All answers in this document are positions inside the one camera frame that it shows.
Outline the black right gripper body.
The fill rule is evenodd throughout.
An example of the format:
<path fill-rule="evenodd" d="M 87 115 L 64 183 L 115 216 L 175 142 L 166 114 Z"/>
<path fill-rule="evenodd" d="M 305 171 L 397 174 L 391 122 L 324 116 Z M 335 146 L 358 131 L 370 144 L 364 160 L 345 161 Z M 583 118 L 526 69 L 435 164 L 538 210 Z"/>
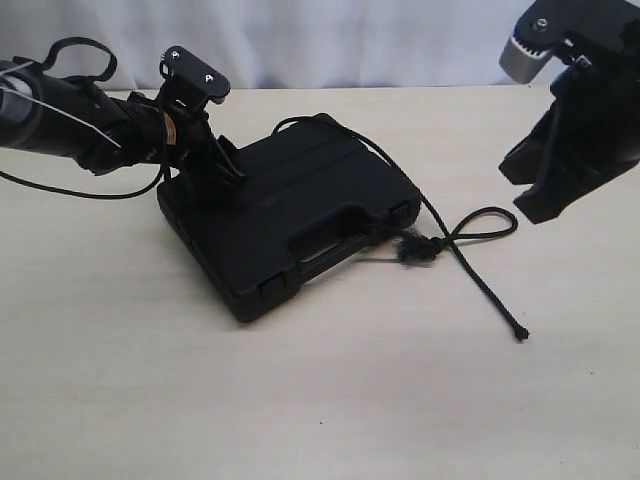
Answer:
<path fill-rule="evenodd" d="M 538 18 L 548 20 L 546 33 L 526 39 L 553 46 L 550 59 L 566 68 L 550 85 L 551 105 L 499 170 L 526 186 L 514 200 L 520 212 L 545 223 L 639 164 L 639 8 L 535 1 L 514 27 Z"/>

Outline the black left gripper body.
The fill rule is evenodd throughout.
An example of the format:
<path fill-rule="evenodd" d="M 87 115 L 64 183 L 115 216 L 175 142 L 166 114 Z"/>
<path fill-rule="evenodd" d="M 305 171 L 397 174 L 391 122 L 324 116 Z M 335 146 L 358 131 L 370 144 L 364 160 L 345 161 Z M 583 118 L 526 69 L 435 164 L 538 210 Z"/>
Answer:
<path fill-rule="evenodd" d="M 155 98 L 136 91 L 127 97 L 142 109 L 137 122 L 157 150 L 150 161 L 177 169 L 191 200 L 229 199 L 245 175 L 233 162 L 234 148 L 213 134 L 206 112 L 208 104 L 225 101 L 229 80 L 182 46 L 161 55 L 159 72 L 164 82 Z"/>

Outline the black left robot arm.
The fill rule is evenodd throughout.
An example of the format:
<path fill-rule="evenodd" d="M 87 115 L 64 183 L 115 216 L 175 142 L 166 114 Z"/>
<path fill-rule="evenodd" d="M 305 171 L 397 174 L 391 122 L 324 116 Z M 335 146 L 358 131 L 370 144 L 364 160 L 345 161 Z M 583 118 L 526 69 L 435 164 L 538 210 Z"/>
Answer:
<path fill-rule="evenodd" d="M 232 146 L 213 134 L 206 111 L 231 91 L 223 74 L 186 48 L 171 46 L 161 56 L 157 96 L 133 91 L 119 99 L 98 86 L 115 74 L 114 55 L 99 74 L 49 75 L 59 53 L 72 46 L 110 51 L 96 40 L 69 37 L 53 43 L 41 61 L 2 61 L 2 147 L 70 158 L 96 176 L 156 164 L 158 181 L 177 170 L 194 198 L 226 195 L 243 184 Z"/>

